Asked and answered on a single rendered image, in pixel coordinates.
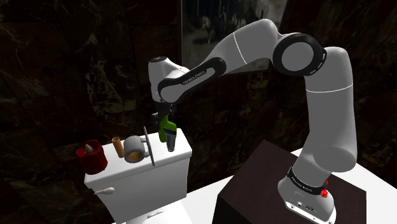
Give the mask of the green and grey bottle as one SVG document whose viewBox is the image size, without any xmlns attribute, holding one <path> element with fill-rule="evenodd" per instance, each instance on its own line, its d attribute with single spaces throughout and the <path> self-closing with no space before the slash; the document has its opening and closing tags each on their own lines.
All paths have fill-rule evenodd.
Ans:
<svg viewBox="0 0 397 224">
<path fill-rule="evenodd" d="M 166 143 L 168 151 L 173 152 L 176 143 L 177 126 L 168 120 L 167 115 L 160 119 L 158 134 L 160 141 Z"/>
</svg>

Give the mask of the dark grey roll holder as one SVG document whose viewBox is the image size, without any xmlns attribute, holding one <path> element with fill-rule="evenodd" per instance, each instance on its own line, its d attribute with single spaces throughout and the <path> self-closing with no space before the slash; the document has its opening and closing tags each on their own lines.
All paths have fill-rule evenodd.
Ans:
<svg viewBox="0 0 397 224">
<path fill-rule="evenodd" d="M 146 143 L 148 148 L 148 153 L 145 155 L 145 157 L 150 157 L 152 166 L 155 166 L 155 161 L 153 158 L 153 150 L 151 148 L 150 139 L 148 137 L 146 127 L 143 127 L 143 130 L 144 130 L 144 138 L 141 139 L 141 142 Z"/>
</svg>

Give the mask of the grey toilet paper roll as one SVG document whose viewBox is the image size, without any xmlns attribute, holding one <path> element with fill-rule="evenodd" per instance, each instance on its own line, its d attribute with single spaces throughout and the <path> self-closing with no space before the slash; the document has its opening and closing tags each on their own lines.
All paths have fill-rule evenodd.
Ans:
<svg viewBox="0 0 397 224">
<path fill-rule="evenodd" d="M 146 141 L 139 136 L 130 136 L 123 142 L 124 159 L 128 163 L 138 163 L 147 157 L 144 147 Z"/>
</svg>

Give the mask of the orange cardboard tube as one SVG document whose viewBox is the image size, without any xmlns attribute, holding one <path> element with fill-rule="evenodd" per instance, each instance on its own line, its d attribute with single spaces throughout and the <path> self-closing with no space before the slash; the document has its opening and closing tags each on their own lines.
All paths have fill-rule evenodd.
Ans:
<svg viewBox="0 0 397 224">
<path fill-rule="evenodd" d="M 124 157 L 124 149 L 123 149 L 123 145 L 121 143 L 120 138 L 119 137 L 112 138 L 112 144 L 115 147 L 118 157 L 123 158 Z"/>
</svg>

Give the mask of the white toilet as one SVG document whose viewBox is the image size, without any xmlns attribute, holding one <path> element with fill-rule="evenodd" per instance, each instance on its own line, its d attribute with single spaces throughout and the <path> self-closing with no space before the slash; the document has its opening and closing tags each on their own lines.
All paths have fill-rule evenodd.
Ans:
<svg viewBox="0 0 397 224">
<path fill-rule="evenodd" d="M 106 206 L 116 224 L 186 197 L 187 177 L 192 148 L 178 128 L 173 152 L 162 143 L 157 133 L 149 134 L 155 166 L 150 157 L 138 163 L 119 158 L 113 144 L 103 146 L 107 167 L 98 174 L 85 175 L 84 184 L 92 189 Z"/>
</svg>

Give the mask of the red tissue box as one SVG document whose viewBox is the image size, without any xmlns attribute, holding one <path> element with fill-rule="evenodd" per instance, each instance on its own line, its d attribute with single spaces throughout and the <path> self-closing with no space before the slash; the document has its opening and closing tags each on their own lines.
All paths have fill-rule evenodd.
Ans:
<svg viewBox="0 0 397 224">
<path fill-rule="evenodd" d="M 85 150 L 86 145 L 92 148 L 91 153 Z M 108 165 L 104 149 L 96 139 L 85 141 L 77 150 L 78 161 L 86 174 L 93 175 L 102 172 Z"/>
</svg>

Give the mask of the dark robot stand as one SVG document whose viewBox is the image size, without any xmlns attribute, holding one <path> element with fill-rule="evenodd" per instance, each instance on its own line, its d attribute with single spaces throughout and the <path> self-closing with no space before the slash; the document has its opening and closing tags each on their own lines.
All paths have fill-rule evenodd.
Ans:
<svg viewBox="0 0 397 224">
<path fill-rule="evenodd" d="M 296 160 L 264 140 L 218 194 L 212 224 L 315 224 L 286 208 L 278 182 Z M 336 224 L 370 224 L 366 192 L 333 173 L 328 189 L 336 205 Z"/>
</svg>

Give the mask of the framed wall picture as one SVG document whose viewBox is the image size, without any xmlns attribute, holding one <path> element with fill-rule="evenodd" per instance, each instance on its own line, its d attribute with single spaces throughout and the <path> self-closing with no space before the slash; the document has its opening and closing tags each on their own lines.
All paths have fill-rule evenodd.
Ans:
<svg viewBox="0 0 397 224">
<path fill-rule="evenodd" d="M 182 0 L 182 66 L 199 65 L 241 27 L 267 18 L 280 26 L 288 0 Z"/>
</svg>

